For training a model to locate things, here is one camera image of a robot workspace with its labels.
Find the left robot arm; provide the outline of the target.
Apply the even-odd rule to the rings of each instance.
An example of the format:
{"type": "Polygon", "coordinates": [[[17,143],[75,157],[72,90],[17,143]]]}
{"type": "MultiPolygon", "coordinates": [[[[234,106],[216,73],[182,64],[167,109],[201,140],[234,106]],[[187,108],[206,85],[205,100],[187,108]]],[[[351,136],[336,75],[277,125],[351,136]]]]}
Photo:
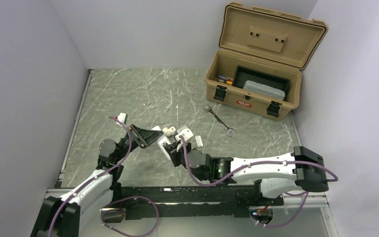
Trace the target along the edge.
{"type": "Polygon", "coordinates": [[[60,197],[44,199],[31,236],[77,237],[92,214],[104,206],[116,207],[122,201],[118,182],[122,162],[136,148],[146,148],[164,133],[159,127],[142,129],[119,123],[126,135],[118,142],[106,139],[99,146],[97,166],[77,187],[60,197]]]}

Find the white remote control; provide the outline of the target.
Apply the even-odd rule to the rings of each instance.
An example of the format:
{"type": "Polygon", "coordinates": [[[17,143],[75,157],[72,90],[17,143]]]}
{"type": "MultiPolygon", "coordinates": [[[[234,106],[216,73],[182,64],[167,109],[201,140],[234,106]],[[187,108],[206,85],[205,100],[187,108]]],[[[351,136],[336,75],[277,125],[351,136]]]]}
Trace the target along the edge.
{"type": "MultiPolygon", "coordinates": [[[[152,129],[153,130],[161,130],[162,131],[162,128],[160,128],[160,126],[155,126],[152,129]]],[[[162,152],[163,152],[163,148],[162,148],[163,145],[165,145],[165,144],[166,145],[172,144],[171,141],[169,140],[169,137],[166,137],[164,134],[156,140],[156,143],[159,146],[159,148],[162,150],[162,152]]]]}

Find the white plastic pipe elbow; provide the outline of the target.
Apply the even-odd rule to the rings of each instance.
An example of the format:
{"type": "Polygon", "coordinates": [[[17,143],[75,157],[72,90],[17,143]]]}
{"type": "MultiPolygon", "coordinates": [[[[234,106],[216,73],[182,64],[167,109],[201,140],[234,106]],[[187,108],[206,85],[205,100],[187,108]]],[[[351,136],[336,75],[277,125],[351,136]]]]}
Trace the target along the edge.
{"type": "Polygon", "coordinates": [[[162,128],[162,132],[166,137],[173,137],[177,134],[177,130],[174,126],[162,128]]]}

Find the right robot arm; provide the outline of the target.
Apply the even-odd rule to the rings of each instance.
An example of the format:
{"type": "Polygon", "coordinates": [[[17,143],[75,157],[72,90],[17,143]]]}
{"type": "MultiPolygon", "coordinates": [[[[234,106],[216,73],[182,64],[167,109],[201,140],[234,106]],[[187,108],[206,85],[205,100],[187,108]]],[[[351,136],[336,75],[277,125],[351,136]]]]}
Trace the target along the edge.
{"type": "Polygon", "coordinates": [[[260,186],[252,191],[258,205],[290,191],[320,193],[329,189],[323,157],[304,146],[267,158],[214,157],[181,142],[160,142],[158,146],[175,167],[182,165],[202,187],[259,181],[260,186]]]}

